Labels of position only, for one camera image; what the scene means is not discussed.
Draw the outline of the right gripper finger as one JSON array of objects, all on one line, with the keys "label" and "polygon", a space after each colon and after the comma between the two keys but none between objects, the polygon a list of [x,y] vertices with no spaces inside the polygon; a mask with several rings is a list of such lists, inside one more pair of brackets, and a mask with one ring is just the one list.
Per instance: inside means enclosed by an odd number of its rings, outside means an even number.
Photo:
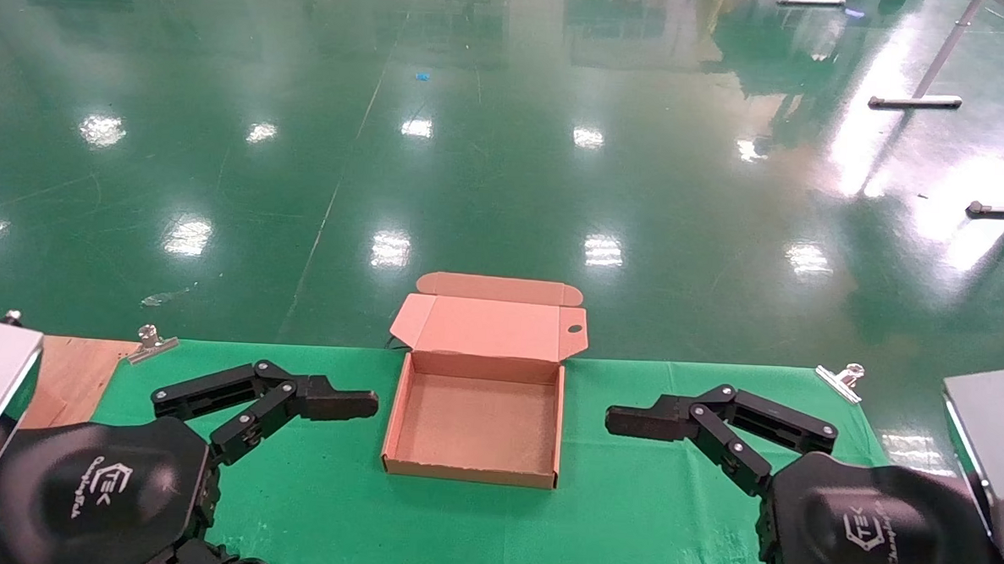
[{"label": "right gripper finger", "polygon": [[663,394],[648,408],[615,404],[605,413],[605,427],[614,436],[689,440],[747,496],[768,489],[772,467],[737,431],[800,455],[831,454],[838,435],[832,424],[729,384],[695,397]]}]

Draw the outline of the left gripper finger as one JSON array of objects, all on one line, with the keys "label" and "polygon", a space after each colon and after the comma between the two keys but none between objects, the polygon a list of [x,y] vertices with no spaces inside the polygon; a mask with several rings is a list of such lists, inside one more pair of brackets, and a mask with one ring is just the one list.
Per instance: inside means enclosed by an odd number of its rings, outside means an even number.
[{"label": "left gripper finger", "polygon": [[372,417],[372,390],[336,390],[325,375],[296,375],[263,360],[169,384],[152,393],[155,417],[181,422],[240,407],[240,414],[210,433],[217,466],[231,466],[296,417],[345,421]]}]

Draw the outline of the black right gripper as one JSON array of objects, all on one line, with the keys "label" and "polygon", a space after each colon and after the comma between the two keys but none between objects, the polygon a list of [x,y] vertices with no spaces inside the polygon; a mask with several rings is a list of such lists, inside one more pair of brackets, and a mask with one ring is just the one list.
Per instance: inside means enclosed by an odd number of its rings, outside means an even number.
[{"label": "black right gripper", "polygon": [[759,519],[766,564],[996,564],[962,481],[807,454],[769,483]]}]

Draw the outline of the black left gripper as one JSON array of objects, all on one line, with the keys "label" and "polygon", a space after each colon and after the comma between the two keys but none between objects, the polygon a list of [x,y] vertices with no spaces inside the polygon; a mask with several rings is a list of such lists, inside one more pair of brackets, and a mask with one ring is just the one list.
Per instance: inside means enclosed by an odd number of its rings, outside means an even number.
[{"label": "black left gripper", "polygon": [[235,564],[204,542],[210,461],[173,418],[20,432],[0,461],[0,564]]}]

